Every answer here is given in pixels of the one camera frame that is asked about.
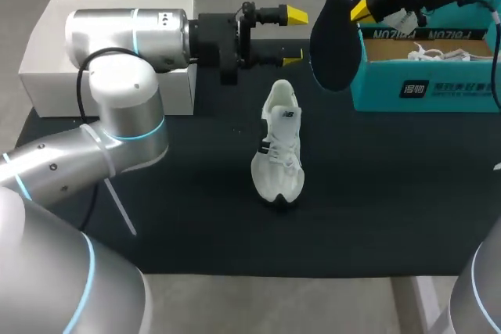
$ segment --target white shoe box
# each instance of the white shoe box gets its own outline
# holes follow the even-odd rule
[[[194,0],[50,0],[34,27],[19,69],[20,79],[40,117],[78,117],[77,68],[66,53],[64,26],[77,9],[150,8],[184,9],[196,18]],[[193,115],[196,65],[158,74],[166,115]],[[82,78],[85,112],[97,116],[88,87],[88,72]]]

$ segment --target gray floor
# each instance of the gray floor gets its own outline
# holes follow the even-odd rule
[[[31,29],[49,0],[0,0],[0,152],[11,149],[31,108],[18,78]],[[196,0],[199,12],[237,10],[246,0]],[[314,20],[325,0],[251,0],[289,3]],[[306,38],[309,27],[258,30],[257,37]],[[153,333],[400,332],[389,279],[308,280],[150,276],[157,303]],[[453,279],[437,278],[441,304]]]

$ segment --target black tabletop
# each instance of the black tabletop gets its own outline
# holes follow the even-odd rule
[[[286,213],[265,206],[251,179],[261,107],[279,78],[303,109],[305,187]],[[356,112],[349,91],[323,91],[304,62],[240,72],[235,87],[199,69],[195,116],[166,121],[166,157],[112,179],[137,237],[106,189],[88,226],[145,273],[457,275],[501,213],[499,114]],[[77,125],[31,111],[19,145]],[[49,209],[76,225],[89,200],[87,189]]]

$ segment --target black cable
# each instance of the black cable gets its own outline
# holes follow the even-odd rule
[[[491,13],[497,13],[496,9],[492,6],[491,3],[487,2],[486,0],[459,0],[457,2],[459,7],[462,7],[464,5],[468,4],[480,4]],[[492,68],[491,68],[491,93],[492,97],[494,98],[494,102],[496,103],[496,106],[498,107],[498,110],[501,112],[501,103],[499,103],[499,98],[498,98],[498,92],[496,88],[496,67],[498,63],[498,58],[499,58],[499,44],[501,43],[501,25],[499,25],[499,21],[495,20],[496,23],[496,44],[494,45],[494,56],[492,57]]]
[[[235,14],[233,15],[233,18],[236,17],[236,15],[238,15],[238,12],[240,12],[243,8],[243,5],[240,6],[240,8],[238,8],[238,10],[235,12]]]
[[[78,103],[78,110],[80,111],[80,118],[81,122],[83,124],[88,124],[88,119],[87,115],[85,115],[85,110],[84,110],[84,103],[81,100],[81,79],[84,75],[84,70],[87,68],[87,66],[90,64],[90,62],[101,55],[107,54],[108,52],[121,52],[122,54],[128,54],[132,56],[137,56],[138,58],[142,58],[139,54],[136,54],[135,52],[128,50],[126,48],[122,47],[107,47],[107,48],[102,48],[96,52],[93,52],[89,56],[87,56],[82,64],[80,65],[80,69],[78,70],[77,74],[77,103]],[[81,222],[80,226],[78,227],[78,230],[84,231],[87,228],[87,224],[90,222],[92,215],[94,214],[94,210],[96,209],[96,202],[97,202],[97,195],[99,193],[99,183],[94,184],[94,188],[92,190],[92,196],[91,196],[91,202],[88,205],[87,212],[84,216],[84,220]]]
[[[491,69],[491,92],[492,97],[494,98],[494,102],[498,106],[499,111],[501,112],[501,103],[499,103],[498,92],[496,89],[496,67],[498,63],[498,55],[499,55],[499,43],[501,42],[501,25],[496,24],[496,45],[494,47],[494,58],[492,58],[492,69]]]

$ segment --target shoe insole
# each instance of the shoe insole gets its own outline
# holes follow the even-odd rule
[[[359,70],[362,46],[351,10],[360,0],[326,0],[310,37],[310,64],[315,79],[334,92],[347,88]]]

